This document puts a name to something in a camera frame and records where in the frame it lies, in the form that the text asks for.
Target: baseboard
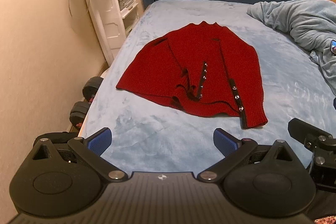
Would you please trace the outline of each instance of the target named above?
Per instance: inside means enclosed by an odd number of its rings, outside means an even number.
[[[103,65],[100,67],[98,73],[97,73],[95,76],[101,76],[102,73],[103,73],[104,71],[106,71],[108,68],[109,68],[109,65],[108,65],[107,62],[105,61],[105,62],[103,63]],[[70,126],[68,126],[68,128],[67,128],[67,132],[78,132],[78,130],[77,130],[72,124],[70,124]]]

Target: dumbbell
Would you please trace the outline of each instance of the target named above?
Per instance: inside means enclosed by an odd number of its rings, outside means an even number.
[[[95,95],[101,85],[101,82],[103,81],[103,78],[95,76],[90,78],[85,86],[83,87],[83,96],[86,101],[82,102],[76,102],[71,111],[70,111],[70,117],[69,120],[71,124],[77,129],[80,130],[84,119],[86,117],[87,112],[89,111],[90,105],[95,98]]]

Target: wall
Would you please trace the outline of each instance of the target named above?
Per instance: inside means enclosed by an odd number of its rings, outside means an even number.
[[[9,182],[36,136],[67,130],[72,105],[105,62],[84,0],[0,0],[0,224]]]

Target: knit sweater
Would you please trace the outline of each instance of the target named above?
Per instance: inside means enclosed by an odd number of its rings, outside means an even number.
[[[116,88],[192,115],[241,117],[242,128],[268,121],[255,49],[217,23],[191,23],[149,42]]]

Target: mattress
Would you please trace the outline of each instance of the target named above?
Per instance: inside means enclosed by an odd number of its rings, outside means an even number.
[[[304,165],[312,153],[292,139],[288,122],[296,117],[331,134],[336,121],[333,93],[309,53],[290,36],[246,14],[248,4],[210,0],[159,0],[140,18],[119,51],[86,117],[83,137],[109,127],[113,140],[102,157],[128,174],[132,171],[197,175],[223,158],[213,143],[222,128],[241,139],[271,145],[286,140]],[[115,86],[135,55],[149,41],[189,23],[227,26],[258,54],[269,122],[243,130],[240,118],[225,114],[197,117],[157,105]]]

